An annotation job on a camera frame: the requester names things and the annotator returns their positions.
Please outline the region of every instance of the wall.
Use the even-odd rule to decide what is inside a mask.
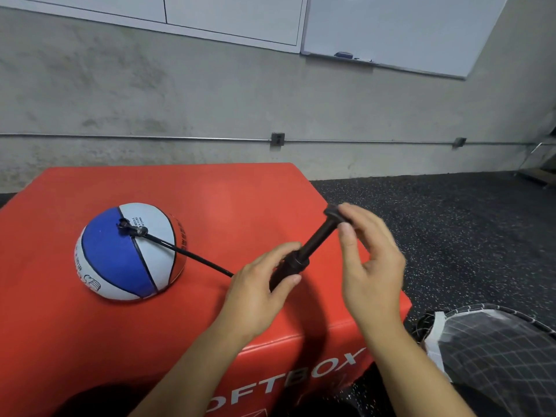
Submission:
[[[533,140],[556,124],[554,17],[556,0],[509,0],[463,82],[0,9],[0,132]],[[51,166],[289,161],[324,179],[513,169],[524,153],[0,138],[0,192]]]

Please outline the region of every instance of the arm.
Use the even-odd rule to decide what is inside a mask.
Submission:
[[[270,326],[290,291],[301,280],[300,275],[291,275],[272,293],[268,289],[272,270],[285,255],[300,247],[299,243],[278,246],[235,274],[214,323],[191,344],[129,417],[204,416],[233,359]]]
[[[384,221],[365,209],[340,205],[346,307],[375,358],[398,417],[473,417],[448,379],[406,332],[399,311],[405,258]],[[364,264],[357,239],[370,253]]]

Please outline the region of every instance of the blue and white basketball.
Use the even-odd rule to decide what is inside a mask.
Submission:
[[[177,279],[185,256],[142,237],[122,234],[117,224],[126,218],[136,227],[183,249],[185,231],[173,216],[146,203],[127,203],[94,217],[75,246],[75,266],[81,281],[112,300],[146,299]]]

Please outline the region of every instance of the white lettering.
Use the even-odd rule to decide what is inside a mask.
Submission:
[[[274,376],[273,378],[268,378],[268,379],[261,380],[259,382],[259,385],[262,385],[263,383],[266,383],[265,393],[269,394],[270,392],[272,392],[272,389],[274,387],[274,382],[276,381],[276,379],[283,378],[285,375],[286,375],[285,373],[282,373],[281,375]]]
[[[288,372],[284,386],[288,387],[303,382],[305,379],[307,379],[308,372],[309,372],[308,367],[302,367],[301,369],[296,369],[296,370],[292,370],[291,372]]]
[[[240,387],[239,389],[234,389],[232,391],[232,400],[230,401],[230,404],[237,404],[237,400],[240,398],[240,396],[244,396],[244,395],[252,393],[253,389],[249,389],[249,388],[254,387],[254,386],[257,386],[257,384],[252,383],[251,385]]]
[[[344,354],[344,357],[346,357],[346,361],[345,361],[344,364],[342,364],[340,367],[338,367],[338,368],[336,369],[336,371],[340,370],[342,367],[344,367],[344,366],[345,366],[346,364],[348,364],[348,363],[351,364],[351,365],[355,364],[355,358],[358,356],[358,354],[359,354],[360,352],[362,352],[362,351],[365,350],[365,349],[366,349],[366,347],[363,347],[362,349],[360,349],[358,352],[356,352],[356,353],[353,354],[353,355],[351,355],[349,352],[348,352],[347,354]]]
[[[217,410],[218,408],[220,408],[224,404],[226,404],[226,398],[224,398],[223,396],[215,396],[214,398],[211,398],[210,401],[211,401],[211,403],[212,403],[212,401],[216,401],[217,404],[214,407],[209,408],[207,410],[207,413],[210,413],[211,411]]]
[[[325,370],[323,373],[319,373],[320,367],[323,366],[326,363],[332,363],[332,366],[330,366],[330,369]],[[336,357],[334,357],[333,359],[324,360],[323,362],[316,365],[316,367],[311,372],[311,376],[313,378],[320,378],[321,376],[324,376],[324,375],[330,373],[331,371],[333,371],[336,368],[337,365],[338,365],[338,359]]]

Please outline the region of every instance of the red plyo box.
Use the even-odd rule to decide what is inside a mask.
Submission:
[[[49,415],[96,386],[154,384],[218,315],[230,279],[191,259],[144,301],[105,300],[81,283],[80,232],[131,202],[176,216],[191,252],[232,272],[280,243],[305,242],[326,207],[292,164],[46,170],[0,210],[0,416]],[[230,366],[207,415],[266,416],[365,371],[372,358],[344,306],[341,271],[333,234],[271,327]],[[410,307],[400,293],[402,319]]]

